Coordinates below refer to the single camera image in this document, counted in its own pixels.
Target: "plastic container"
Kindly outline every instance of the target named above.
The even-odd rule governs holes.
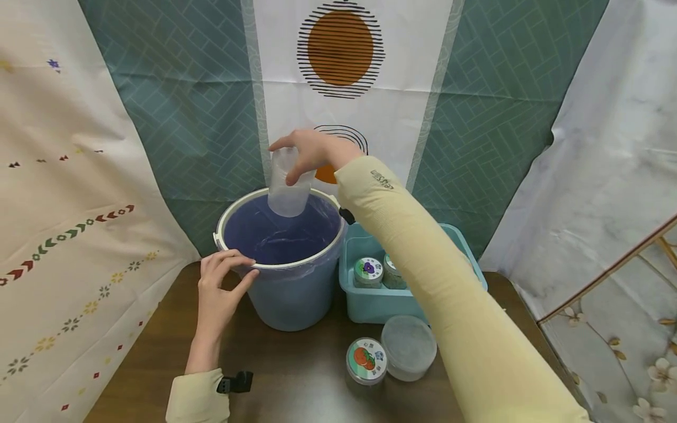
[[[378,289],[383,279],[383,265],[372,257],[362,257],[355,262],[353,275],[356,288]]]
[[[386,288],[391,290],[405,290],[407,289],[407,282],[402,277],[402,274],[397,270],[393,261],[390,259],[390,254],[383,257],[383,284]]]
[[[372,338],[359,338],[348,348],[345,367],[360,385],[372,386],[385,378],[388,357],[383,346]]]
[[[437,355],[433,332],[421,319],[400,315],[388,319],[381,332],[388,373],[403,382],[419,380]]]
[[[235,201],[214,241],[219,250],[237,248],[257,261],[235,270],[261,272],[248,291],[261,320],[277,330],[303,330],[329,310],[347,225],[336,199],[323,192],[312,190],[303,213],[291,219],[270,210],[267,194],[264,188]]]
[[[306,172],[294,185],[287,186],[287,173],[292,170],[298,157],[299,152],[294,147],[273,152],[268,207],[282,217],[296,217],[303,213],[315,177],[315,171]]]
[[[440,224],[444,232],[466,255],[475,270],[477,283],[487,290],[487,281],[473,257],[468,243],[461,232],[451,225]],[[353,266],[361,257],[383,257],[385,251],[376,238],[365,231],[359,223],[350,225],[341,246],[341,259],[338,267],[338,280],[341,289],[346,292],[348,317],[355,323],[384,324],[394,315],[407,314],[428,322],[423,310],[409,290],[390,290],[356,288],[353,285]]]

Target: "left hand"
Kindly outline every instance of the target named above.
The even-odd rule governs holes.
[[[225,326],[233,317],[244,293],[259,275],[259,271],[255,269],[247,273],[232,291],[221,289],[223,277],[232,267],[251,266],[254,263],[254,260],[243,256],[237,250],[217,252],[201,260],[196,339],[205,342],[221,339]]]

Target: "clear round container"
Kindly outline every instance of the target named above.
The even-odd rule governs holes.
[[[380,288],[383,265],[372,257],[362,257],[353,267],[353,284],[356,288]]]
[[[286,178],[299,157],[294,147],[280,148],[273,152],[268,207],[282,217],[296,217],[305,210],[315,171],[301,175],[299,181],[287,186]]]
[[[383,284],[386,288],[392,290],[405,290],[407,289],[407,282],[402,277],[402,274],[395,268],[392,260],[390,259],[390,254],[386,254],[383,257]]]
[[[377,340],[359,338],[348,348],[345,366],[354,381],[360,385],[372,386],[385,378],[388,357]]]
[[[388,319],[381,332],[381,345],[388,357],[388,373],[404,382],[421,379],[437,355],[433,332],[414,316]]]

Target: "hand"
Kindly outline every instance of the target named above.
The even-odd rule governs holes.
[[[259,271],[252,270],[247,273],[232,291],[221,289],[223,277],[232,267],[251,266],[254,263],[237,250],[217,252],[202,259],[201,278],[198,282],[198,327],[195,332],[197,340],[205,342],[221,340],[223,329],[233,317],[238,303],[259,275]]]
[[[274,142],[268,150],[274,152],[283,147],[296,147],[299,151],[299,159],[287,174],[289,186],[294,185],[302,174],[327,163],[339,170],[350,160],[362,156],[362,151],[351,141],[311,129],[296,129]]]

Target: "green patterned backdrop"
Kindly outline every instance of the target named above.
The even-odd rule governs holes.
[[[479,256],[608,0],[465,0],[413,194]],[[240,0],[80,0],[167,206],[201,254],[265,185]]]

